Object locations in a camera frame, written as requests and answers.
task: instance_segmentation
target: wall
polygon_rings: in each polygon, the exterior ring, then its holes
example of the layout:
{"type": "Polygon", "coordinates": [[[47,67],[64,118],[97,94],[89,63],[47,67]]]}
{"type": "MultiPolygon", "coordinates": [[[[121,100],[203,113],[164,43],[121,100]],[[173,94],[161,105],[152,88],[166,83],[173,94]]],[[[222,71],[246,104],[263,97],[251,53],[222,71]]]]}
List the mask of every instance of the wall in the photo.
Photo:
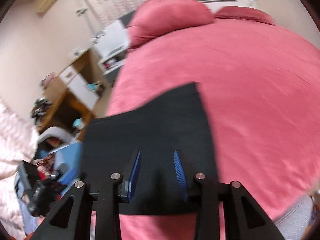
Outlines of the wall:
{"type": "Polygon", "coordinates": [[[26,120],[41,97],[41,79],[63,70],[72,50],[89,48],[92,36],[83,16],[75,14],[76,0],[58,0],[43,17],[35,7],[14,6],[0,24],[0,96],[26,120]]]}
{"type": "Polygon", "coordinates": [[[259,8],[275,21],[310,41],[320,49],[320,32],[300,0],[257,0],[259,8]]]}

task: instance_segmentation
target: metal bolt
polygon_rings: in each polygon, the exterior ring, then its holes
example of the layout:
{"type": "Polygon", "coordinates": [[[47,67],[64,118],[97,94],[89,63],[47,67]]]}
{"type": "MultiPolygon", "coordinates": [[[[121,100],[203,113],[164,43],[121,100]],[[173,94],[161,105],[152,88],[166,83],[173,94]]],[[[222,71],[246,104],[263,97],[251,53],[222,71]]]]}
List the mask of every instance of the metal bolt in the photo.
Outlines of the metal bolt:
{"type": "Polygon", "coordinates": [[[112,173],[111,174],[111,179],[119,179],[121,175],[119,173],[112,173]]]}
{"type": "Polygon", "coordinates": [[[83,181],[77,181],[76,183],[75,183],[75,186],[77,187],[77,188],[80,188],[80,187],[82,187],[84,185],[84,182],[83,181]]]}
{"type": "Polygon", "coordinates": [[[233,187],[235,187],[235,188],[240,188],[240,187],[241,187],[241,183],[240,183],[239,181],[233,181],[233,182],[231,183],[231,185],[232,185],[233,187]]]}
{"type": "Polygon", "coordinates": [[[204,179],[205,178],[205,175],[203,173],[197,173],[196,174],[196,178],[197,179],[204,179]]]}

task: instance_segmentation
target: bed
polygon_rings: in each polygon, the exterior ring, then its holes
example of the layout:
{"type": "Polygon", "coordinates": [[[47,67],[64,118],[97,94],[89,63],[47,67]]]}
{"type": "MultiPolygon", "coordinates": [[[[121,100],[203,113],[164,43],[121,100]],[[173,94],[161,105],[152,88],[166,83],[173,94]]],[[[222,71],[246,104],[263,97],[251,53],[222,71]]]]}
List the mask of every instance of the bed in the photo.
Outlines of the bed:
{"type": "MultiPolygon", "coordinates": [[[[319,50],[263,12],[222,11],[212,23],[159,31],[145,5],[122,18],[132,20],[131,52],[107,115],[198,82],[221,181],[241,181],[271,219],[281,217],[320,175],[319,50]]],[[[120,220],[124,239],[192,239],[195,216],[120,220]]]]}

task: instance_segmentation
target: teal object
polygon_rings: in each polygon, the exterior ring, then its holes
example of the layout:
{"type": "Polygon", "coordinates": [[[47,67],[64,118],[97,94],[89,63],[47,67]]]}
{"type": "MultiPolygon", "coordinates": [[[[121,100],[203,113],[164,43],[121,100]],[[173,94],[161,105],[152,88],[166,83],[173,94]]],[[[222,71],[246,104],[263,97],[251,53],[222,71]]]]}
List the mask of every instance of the teal object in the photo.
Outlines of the teal object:
{"type": "Polygon", "coordinates": [[[95,84],[87,84],[87,86],[91,91],[94,91],[97,89],[97,85],[95,85],[95,84]]]}
{"type": "Polygon", "coordinates": [[[76,128],[76,127],[80,126],[80,125],[81,125],[81,122],[82,122],[82,119],[81,119],[81,118],[76,119],[76,120],[73,122],[72,127],[73,127],[73,128],[76,128]]]}

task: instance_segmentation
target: pillowcase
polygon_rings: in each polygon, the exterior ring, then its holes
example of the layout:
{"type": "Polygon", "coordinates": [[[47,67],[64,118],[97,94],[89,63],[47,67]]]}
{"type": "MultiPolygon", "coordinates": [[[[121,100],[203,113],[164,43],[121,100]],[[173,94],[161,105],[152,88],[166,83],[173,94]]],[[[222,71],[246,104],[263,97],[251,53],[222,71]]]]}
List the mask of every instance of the pillowcase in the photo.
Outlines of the pillowcase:
{"type": "Polygon", "coordinates": [[[248,7],[225,6],[215,14],[215,18],[241,19],[276,25],[275,21],[272,19],[270,15],[258,9],[248,7]]]}
{"type": "Polygon", "coordinates": [[[148,0],[127,26],[130,49],[169,32],[213,21],[211,11],[198,0],[148,0]]]}

